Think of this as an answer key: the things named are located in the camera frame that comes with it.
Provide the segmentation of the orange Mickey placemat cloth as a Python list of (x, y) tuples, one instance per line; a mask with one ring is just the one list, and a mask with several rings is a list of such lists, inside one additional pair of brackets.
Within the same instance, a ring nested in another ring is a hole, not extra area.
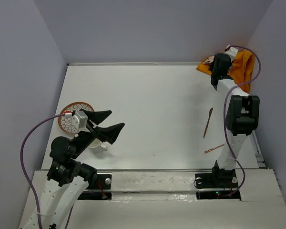
[[(214, 56), (210, 56), (202, 61), (198, 66), (197, 70), (211, 75), (209, 67), (214, 60)], [(245, 83), (251, 80), (251, 75), (254, 70), (255, 56), (248, 50), (242, 50), (238, 52), (234, 59), (233, 65), (229, 70), (228, 75), (231, 76), (236, 84)]]

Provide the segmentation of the white ceramic mug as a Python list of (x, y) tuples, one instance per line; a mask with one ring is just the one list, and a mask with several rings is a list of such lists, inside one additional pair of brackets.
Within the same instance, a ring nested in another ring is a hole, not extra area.
[(97, 138), (88, 146), (88, 148), (96, 151), (108, 150), (108, 146)]

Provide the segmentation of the floral brown rimmed plate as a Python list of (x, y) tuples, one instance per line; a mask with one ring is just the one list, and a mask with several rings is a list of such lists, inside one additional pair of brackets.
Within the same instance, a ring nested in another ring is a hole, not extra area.
[[(79, 111), (81, 109), (86, 110), (86, 111), (94, 111), (94, 108), (88, 103), (74, 102), (64, 107), (61, 111), (61, 114), (66, 113), (66, 112)], [(60, 129), (67, 134), (75, 135), (78, 133), (78, 130), (72, 124), (72, 121), (70, 118), (67, 118), (65, 116), (59, 117), (58, 125)]]

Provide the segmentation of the copper fork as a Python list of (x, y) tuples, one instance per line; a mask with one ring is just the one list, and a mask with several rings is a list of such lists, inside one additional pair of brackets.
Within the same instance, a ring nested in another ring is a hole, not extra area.
[(219, 145), (219, 146), (215, 146), (215, 147), (213, 147), (213, 148), (210, 148), (210, 149), (208, 149), (208, 150), (205, 150), (204, 153), (207, 154), (207, 153), (212, 152), (212, 151), (214, 151), (214, 150), (216, 150), (216, 149), (218, 149), (218, 148), (223, 147), (224, 145), (225, 145), (225, 144), (221, 144), (221, 145)]

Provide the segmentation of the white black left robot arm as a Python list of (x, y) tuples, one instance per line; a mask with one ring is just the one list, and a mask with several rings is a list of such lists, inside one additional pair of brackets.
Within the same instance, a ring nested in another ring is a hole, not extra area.
[(24, 166), (23, 151), (29, 138), (25, 136), (20, 147), (20, 164), (33, 192), (36, 209), (23, 228), (59, 229), (82, 192), (95, 185), (97, 169), (77, 161), (77, 158), (96, 139), (111, 145), (117, 140), (124, 123), (99, 127), (111, 113), (111, 110), (95, 112), (81, 109), (55, 115), (71, 119), (78, 133), (72, 139), (59, 136), (52, 141), (52, 163), (41, 196), (38, 196)]

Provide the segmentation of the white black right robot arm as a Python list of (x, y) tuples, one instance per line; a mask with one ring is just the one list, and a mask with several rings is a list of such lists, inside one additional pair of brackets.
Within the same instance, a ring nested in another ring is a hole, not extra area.
[(210, 67), (211, 85), (225, 97), (225, 145), (210, 175), (210, 182), (215, 187), (232, 184), (243, 143), (257, 129), (259, 120), (259, 97), (244, 92), (228, 75), (234, 58), (235, 55), (228, 52), (218, 53)]

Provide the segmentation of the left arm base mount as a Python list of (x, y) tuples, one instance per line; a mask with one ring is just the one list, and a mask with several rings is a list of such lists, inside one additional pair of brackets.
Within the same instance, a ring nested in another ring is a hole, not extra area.
[(111, 184), (111, 173), (98, 174), (95, 183), (89, 185), (80, 194), (78, 200), (110, 200), (112, 198)]

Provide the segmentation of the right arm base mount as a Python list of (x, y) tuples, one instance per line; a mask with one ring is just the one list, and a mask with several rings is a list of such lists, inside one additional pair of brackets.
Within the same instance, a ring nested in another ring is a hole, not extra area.
[(241, 200), (240, 191), (237, 191), (238, 180), (235, 174), (231, 178), (215, 179), (211, 173), (198, 173), (195, 174), (193, 185), (196, 189), (197, 200)]

